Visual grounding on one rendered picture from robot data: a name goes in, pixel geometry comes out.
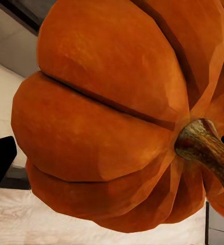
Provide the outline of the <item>pumpkin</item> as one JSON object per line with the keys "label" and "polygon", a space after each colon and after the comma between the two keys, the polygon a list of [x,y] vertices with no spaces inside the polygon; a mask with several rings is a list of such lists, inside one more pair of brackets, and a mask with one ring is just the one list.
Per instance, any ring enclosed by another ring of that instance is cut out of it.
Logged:
{"label": "pumpkin", "polygon": [[218,214],[224,217],[224,192],[218,196],[207,196],[207,201]]}
{"label": "pumpkin", "polygon": [[57,0],[11,127],[34,195],[123,233],[224,192],[224,0]]}

